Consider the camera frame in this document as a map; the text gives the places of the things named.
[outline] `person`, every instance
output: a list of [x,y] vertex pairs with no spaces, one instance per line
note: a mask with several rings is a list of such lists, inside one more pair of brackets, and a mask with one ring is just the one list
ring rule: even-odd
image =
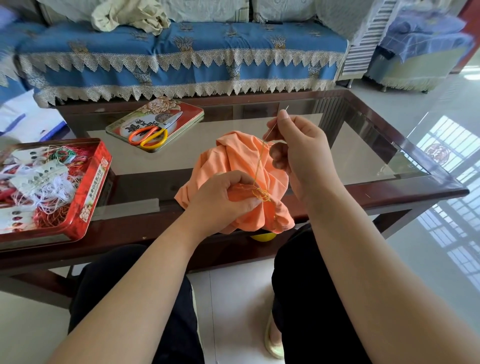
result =
[[[286,363],[480,362],[476,334],[402,263],[342,185],[322,130],[284,110],[267,126],[268,141],[286,142],[272,146],[273,164],[289,174],[310,218],[275,258],[269,351]],[[229,201],[235,183],[253,178],[213,176],[148,248],[128,245],[88,265],[70,333],[48,363],[203,363],[185,270],[204,238],[260,203]]]

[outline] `hand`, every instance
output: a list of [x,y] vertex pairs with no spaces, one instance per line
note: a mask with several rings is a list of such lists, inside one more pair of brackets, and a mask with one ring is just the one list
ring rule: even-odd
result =
[[212,176],[198,190],[182,215],[185,228],[193,229],[200,240],[219,232],[235,219],[252,211],[262,201],[256,197],[232,202],[227,189],[236,183],[253,185],[253,178],[239,170]]
[[270,156],[273,166],[289,175],[290,185],[299,200],[306,203],[306,195],[318,189],[343,186],[322,129],[302,116],[290,117],[285,110],[280,110],[267,126],[273,130],[269,135],[265,133],[265,141],[286,141],[286,144],[274,144]]

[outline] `wooden coffee table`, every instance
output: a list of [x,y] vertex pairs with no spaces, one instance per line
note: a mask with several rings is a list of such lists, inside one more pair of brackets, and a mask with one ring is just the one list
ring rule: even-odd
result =
[[[72,103],[59,107],[77,137],[100,137],[113,155],[108,181],[83,239],[0,252],[0,290],[67,307],[74,280],[48,271],[95,260],[131,243],[149,244],[182,213],[173,199],[204,150],[231,130],[261,137],[266,122],[288,106],[326,132],[338,174],[348,191],[389,237],[440,200],[468,189],[404,138],[349,90],[194,97],[205,118],[157,153],[146,153],[104,128],[146,101]],[[296,223],[307,213],[291,190],[282,201]],[[272,257],[293,231],[261,243],[259,232],[236,231],[204,240],[188,269],[200,270]]]

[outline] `needle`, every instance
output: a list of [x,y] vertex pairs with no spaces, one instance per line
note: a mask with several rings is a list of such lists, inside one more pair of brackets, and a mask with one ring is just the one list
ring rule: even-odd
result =
[[277,123],[278,123],[278,120],[277,120],[277,122],[275,123],[275,125],[273,126],[273,128],[270,129],[270,131],[268,132],[268,134],[266,135],[266,137],[264,138],[264,140],[265,140],[266,138],[268,138],[268,136],[270,135],[270,133],[275,129]]

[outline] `scissors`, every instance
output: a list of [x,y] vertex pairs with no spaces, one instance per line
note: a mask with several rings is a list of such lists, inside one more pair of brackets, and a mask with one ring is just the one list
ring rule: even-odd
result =
[[[165,143],[165,141],[167,140],[167,137],[168,137],[168,130],[167,129],[168,129],[168,127],[171,124],[173,124],[174,122],[176,122],[182,114],[183,114],[183,111],[180,111],[179,113],[177,113],[175,115],[172,115],[167,120],[165,120],[165,122],[164,122],[165,128],[162,128],[162,127],[157,126],[157,125],[150,125],[150,126],[147,126],[145,128],[135,130],[133,133],[131,133],[129,135],[128,142],[133,146],[140,145],[143,149],[148,149],[148,150],[160,148]],[[144,133],[144,132],[147,132],[147,134],[145,134],[140,140],[137,140],[136,142],[134,142],[132,140],[136,135],[138,135],[140,133]],[[160,139],[160,141],[158,143],[156,143],[152,146],[146,146],[145,145],[148,142],[151,142],[152,140],[154,140],[155,138],[157,138],[159,136],[162,136],[162,139]]]

